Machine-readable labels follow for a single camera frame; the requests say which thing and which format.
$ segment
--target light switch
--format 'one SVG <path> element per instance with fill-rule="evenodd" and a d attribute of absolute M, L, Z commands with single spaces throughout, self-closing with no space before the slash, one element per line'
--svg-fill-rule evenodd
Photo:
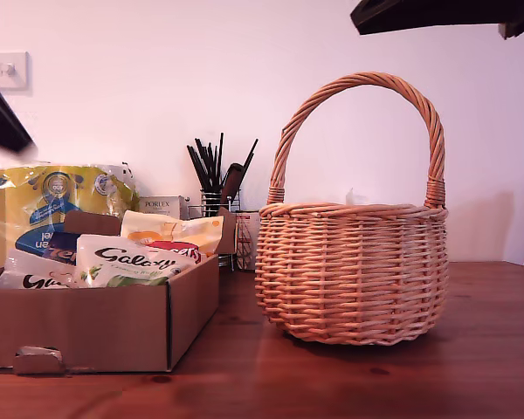
<path fill-rule="evenodd" d="M 27 52 L 0 52 L 0 90 L 25 90 Z"/>

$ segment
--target basket weave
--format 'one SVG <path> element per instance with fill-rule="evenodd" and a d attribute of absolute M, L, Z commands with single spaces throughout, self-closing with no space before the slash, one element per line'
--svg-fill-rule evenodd
<path fill-rule="evenodd" d="M 394 90 L 429 130 L 429 181 L 414 205 L 284 204 L 289 150 L 307 116 L 347 88 Z M 398 77 L 362 72 L 323 86 L 283 129 L 260 210 L 256 292 L 265 315 L 303 340 L 393 345 L 435 325 L 448 281 L 445 138 L 433 105 Z"/>

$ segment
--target box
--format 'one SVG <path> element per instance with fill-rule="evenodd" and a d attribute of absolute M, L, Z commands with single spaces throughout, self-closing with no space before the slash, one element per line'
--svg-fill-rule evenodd
<path fill-rule="evenodd" d="M 256 269 L 256 246 L 259 242 L 260 214 L 257 211 L 237 213 L 237 265 L 244 271 Z"/>
<path fill-rule="evenodd" d="M 146 196 L 140 198 L 140 212 L 163 214 L 180 220 L 188 220 L 188 204 L 184 196 Z"/>
<path fill-rule="evenodd" d="M 71 232 L 116 235 L 120 228 L 114 217 L 81 211 L 69 212 L 65 220 Z M 233 240 L 222 237 L 222 243 Z M 216 311 L 218 282 L 214 256 L 165 286 L 0 289 L 0 367 L 48 371 L 45 355 L 27 357 L 20 366 L 23 357 L 16 353 L 30 346 L 58 349 L 68 371 L 171 371 Z"/>

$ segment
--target table surface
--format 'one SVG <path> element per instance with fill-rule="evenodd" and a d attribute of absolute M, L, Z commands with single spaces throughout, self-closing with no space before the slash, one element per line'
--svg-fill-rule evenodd
<path fill-rule="evenodd" d="M 221 278 L 221 304 L 172 374 L 0 374 L 7 418 L 524 418 L 524 267 L 451 264 L 445 313 L 393 347 L 288 337 L 262 317 L 253 275 Z"/>

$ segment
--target basket handle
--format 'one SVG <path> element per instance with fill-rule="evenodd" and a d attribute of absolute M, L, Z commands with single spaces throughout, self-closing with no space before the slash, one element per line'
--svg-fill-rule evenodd
<path fill-rule="evenodd" d="M 308 115 L 324 100 L 350 87 L 361 85 L 382 86 L 404 96 L 423 117 L 429 130 L 429 181 L 425 206 L 429 208 L 443 208 L 445 206 L 445 134 L 437 111 L 430 101 L 417 91 L 412 85 L 402 79 L 383 72 L 357 72 L 342 77 L 323 86 L 313 94 L 291 118 L 281 132 L 281 141 L 275 156 L 268 204 L 282 203 L 285 196 L 284 184 L 286 181 L 286 164 L 289 150 L 297 131 Z"/>

